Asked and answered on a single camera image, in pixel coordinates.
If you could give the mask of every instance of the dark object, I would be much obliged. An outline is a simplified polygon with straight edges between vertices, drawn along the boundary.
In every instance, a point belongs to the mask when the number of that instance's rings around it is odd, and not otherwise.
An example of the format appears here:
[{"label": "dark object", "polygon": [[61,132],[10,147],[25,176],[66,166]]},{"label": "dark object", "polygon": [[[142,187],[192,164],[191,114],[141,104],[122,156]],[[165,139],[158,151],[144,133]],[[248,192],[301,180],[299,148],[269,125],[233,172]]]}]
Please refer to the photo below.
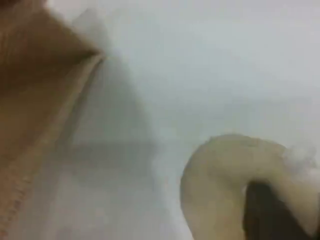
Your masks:
[{"label": "dark object", "polygon": [[261,181],[247,186],[243,229],[246,240],[320,240],[319,231],[309,236],[273,189]]}]

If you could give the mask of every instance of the cream-colored material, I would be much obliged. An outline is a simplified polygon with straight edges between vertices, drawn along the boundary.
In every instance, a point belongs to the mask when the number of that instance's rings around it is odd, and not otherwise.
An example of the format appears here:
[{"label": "cream-colored material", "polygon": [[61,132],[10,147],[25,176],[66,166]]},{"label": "cream-colored material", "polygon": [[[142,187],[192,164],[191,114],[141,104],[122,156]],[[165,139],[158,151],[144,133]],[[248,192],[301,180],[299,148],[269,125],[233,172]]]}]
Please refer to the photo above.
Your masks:
[{"label": "cream-colored material", "polygon": [[229,134],[200,146],[181,178],[181,208],[195,240],[243,240],[243,188],[269,181],[308,233],[317,225],[318,194],[294,179],[282,161],[285,147]]},{"label": "cream-colored material", "polygon": [[42,2],[0,3],[0,239],[102,60]]}]

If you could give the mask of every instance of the white wall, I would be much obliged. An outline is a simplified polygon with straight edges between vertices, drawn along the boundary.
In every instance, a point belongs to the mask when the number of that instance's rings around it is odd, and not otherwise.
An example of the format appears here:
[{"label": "white wall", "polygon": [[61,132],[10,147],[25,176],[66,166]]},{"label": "white wall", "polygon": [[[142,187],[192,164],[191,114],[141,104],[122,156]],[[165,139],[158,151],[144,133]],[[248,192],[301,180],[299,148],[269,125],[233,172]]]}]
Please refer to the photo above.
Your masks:
[{"label": "white wall", "polygon": [[55,1],[69,19],[96,10],[102,27],[90,37],[109,56],[79,143],[203,141],[233,131],[317,141],[316,1],[74,0],[73,10]]}]

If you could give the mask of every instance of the white surface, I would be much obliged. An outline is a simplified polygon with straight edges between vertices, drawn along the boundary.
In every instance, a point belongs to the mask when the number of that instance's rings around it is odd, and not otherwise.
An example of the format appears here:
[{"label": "white surface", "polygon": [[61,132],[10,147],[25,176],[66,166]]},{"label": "white surface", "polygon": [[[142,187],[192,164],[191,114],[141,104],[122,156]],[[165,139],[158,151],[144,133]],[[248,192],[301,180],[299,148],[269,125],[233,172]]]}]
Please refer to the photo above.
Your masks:
[{"label": "white surface", "polygon": [[307,140],[319,151],[316,1],[50,4],[68,21],[92,6],[75,24],[108,58],[12,239],[188,240],[179,179],[209,136]]}]

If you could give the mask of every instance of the beige object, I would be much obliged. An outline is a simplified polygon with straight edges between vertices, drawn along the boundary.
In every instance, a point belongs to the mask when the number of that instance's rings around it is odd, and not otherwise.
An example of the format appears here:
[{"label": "beige object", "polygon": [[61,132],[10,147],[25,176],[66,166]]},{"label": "beige object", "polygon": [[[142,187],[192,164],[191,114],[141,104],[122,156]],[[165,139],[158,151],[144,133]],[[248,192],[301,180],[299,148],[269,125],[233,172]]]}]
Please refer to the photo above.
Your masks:
[{"label": "beige object", "polygon": [[209,140],[192,155],[181,178],[181,208],[195,240],[243,240],[243,189],[269,181],[308,233],[316,230],[318,194],[285,168],[285,147],[229,134]]},{"label": "beige object", "polygon": [[102,60],[42,4],[0,3],[0,239]]}]

